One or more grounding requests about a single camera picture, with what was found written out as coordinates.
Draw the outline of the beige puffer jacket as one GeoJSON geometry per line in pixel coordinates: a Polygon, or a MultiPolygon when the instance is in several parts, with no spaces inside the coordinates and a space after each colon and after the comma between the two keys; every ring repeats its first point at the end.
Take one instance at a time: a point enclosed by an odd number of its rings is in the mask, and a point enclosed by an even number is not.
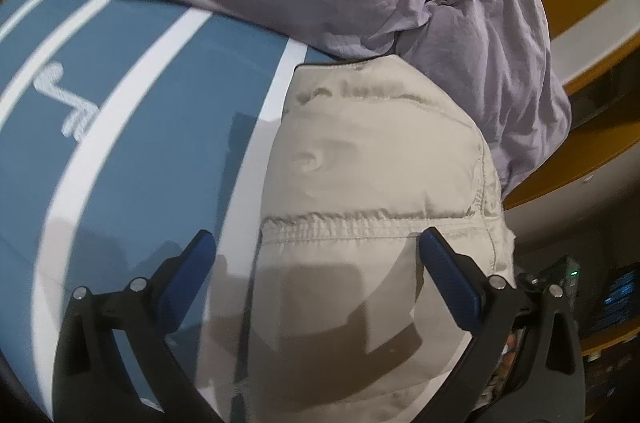
{"type": "Polygon", "coordinates": [[[484,273],[514,236],[487,143],[395,56],[299,65],[266,178],[224,228],[195,383],[235,422],[408,422],[470,341],[422,267],[436,228],[484,273]]]}

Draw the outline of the blue white striped bedsheet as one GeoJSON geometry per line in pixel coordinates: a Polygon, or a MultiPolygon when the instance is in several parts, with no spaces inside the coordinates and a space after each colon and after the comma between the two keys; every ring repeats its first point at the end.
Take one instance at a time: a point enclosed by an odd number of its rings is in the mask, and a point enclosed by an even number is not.
{"type": "Polygon", "coordinates": [[[218,256],[169,348],[245,417],[247,299],[267,160],[294,68],[324,54],[161,0],[1,6],[1,349],[52,408],[76,287],[122,289],[213,233],[218,256]]]}

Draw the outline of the wooden bed frame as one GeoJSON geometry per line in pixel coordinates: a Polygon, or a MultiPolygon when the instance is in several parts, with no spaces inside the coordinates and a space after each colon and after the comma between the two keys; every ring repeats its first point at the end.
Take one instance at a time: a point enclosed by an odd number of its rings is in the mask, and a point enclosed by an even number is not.
{"type": "Polygon", "coordinates": [[[515,208],[560,190],[639,139],[639,0],[542,0],[552,65],[573,113],[570,137],[506,198],[515,208]]]}

